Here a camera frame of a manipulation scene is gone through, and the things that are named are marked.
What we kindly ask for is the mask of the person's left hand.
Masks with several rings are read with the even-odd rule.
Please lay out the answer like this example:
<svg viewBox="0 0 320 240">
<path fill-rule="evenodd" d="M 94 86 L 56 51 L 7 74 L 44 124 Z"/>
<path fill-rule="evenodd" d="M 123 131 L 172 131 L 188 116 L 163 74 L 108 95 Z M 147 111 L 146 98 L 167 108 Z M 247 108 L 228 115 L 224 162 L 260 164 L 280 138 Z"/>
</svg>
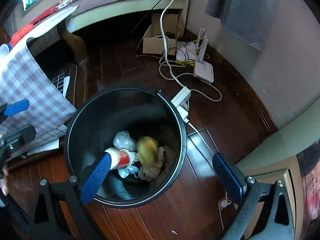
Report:
<svg viewBox="0 0 320 240">
<path fill-rule="evenodd" d="M 1 190 L 3 192 L 3 194 L 5 196 L 8 195 L 9 193 L 9 189 L 8 189 L 8 175 L 9 175 L 9 171 L 8 171 L 8 166 L 7 163 L 4 163 L 3 168 L 3 178 L 1 179 Z"/>
</svg>

